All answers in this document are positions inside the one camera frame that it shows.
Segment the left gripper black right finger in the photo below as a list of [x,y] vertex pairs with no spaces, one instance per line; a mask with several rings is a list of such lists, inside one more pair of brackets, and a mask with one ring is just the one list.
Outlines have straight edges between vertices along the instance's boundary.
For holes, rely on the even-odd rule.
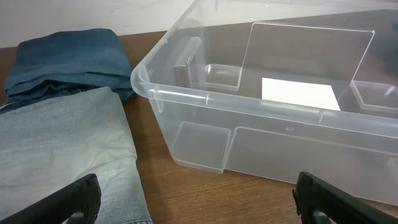
[[397,218],[309,172],[299,173],[292,195],[302,223],[397,224]]

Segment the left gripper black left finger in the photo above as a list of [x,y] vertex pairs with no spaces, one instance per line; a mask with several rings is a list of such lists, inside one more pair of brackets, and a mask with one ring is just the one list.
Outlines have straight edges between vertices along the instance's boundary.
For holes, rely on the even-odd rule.
[[88,174],[25,209],[1,224],[94,224],[101,206],[101,189],[95,174]]

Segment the light blue jeans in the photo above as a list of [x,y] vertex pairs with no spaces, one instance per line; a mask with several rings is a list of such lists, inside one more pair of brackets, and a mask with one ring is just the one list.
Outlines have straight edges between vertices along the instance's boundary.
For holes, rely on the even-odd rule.
[[95,174],[98,223],[151,223],[119,95],[108,87],[1,115],[1,217]]

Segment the clear plastic storage bin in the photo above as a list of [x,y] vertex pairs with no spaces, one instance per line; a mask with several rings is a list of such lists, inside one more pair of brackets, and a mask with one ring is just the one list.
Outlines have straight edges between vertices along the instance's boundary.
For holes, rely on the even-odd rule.
[[[330,85],[339,111],[263,100]],[[195,1],[131,74],[173,160],[397,204],[397,2]]]

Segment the dark blue jeans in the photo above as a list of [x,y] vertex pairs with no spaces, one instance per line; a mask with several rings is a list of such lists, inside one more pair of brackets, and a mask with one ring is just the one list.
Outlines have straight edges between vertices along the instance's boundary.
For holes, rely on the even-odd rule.
[[38,103],[109,87],[128,99],[132,69],[119,37],[110,29],[56,32],[19,44],[4,84],[1,113]]

